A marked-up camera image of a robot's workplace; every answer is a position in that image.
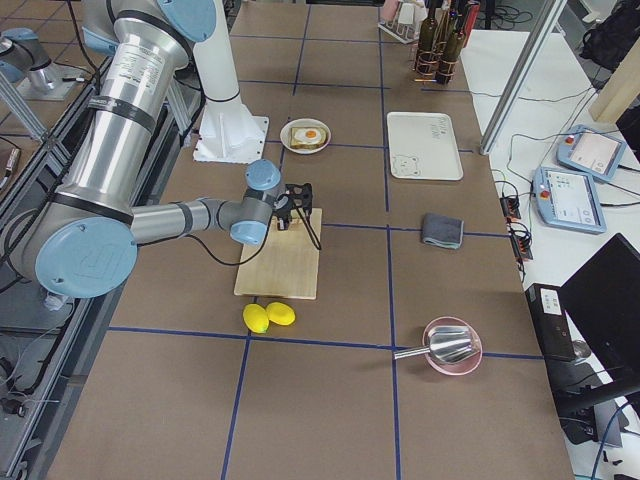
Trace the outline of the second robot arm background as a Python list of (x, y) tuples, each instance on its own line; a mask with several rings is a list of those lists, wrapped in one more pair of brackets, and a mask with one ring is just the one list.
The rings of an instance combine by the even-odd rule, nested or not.
[(62, 101), (71, 89), (38, 36), (25, 27), (1, 32), (1, 73), (27, 100)]

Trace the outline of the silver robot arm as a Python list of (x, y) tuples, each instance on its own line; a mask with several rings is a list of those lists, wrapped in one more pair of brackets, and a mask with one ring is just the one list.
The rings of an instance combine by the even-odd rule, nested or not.
[[(95, 298), (131, 274), (142, 245), (220, 229), (261, 245), (270, 223), (311, 212), (309, 185), (286, 183), (262, 157), (268, 121), (243, 104), (219, 1), (90, 1), (86, 44), (111, 59), (78, 150), (43, 202), (13, 218), (1, 260), (20, 277), (73, 298)], [(246, 165), (239, 201), (199, 198), (135, 207), (135, 178), (175, 74), (198, 71), (204, 115), (199, 161)]]

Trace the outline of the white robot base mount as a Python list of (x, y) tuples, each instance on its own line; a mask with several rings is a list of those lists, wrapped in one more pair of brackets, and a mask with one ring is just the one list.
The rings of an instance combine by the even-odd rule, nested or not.
[(242, 102), (207, 102), (193, 158), (249, 164), (263, 157), (268, 128), (269, 118), (252, 115)]

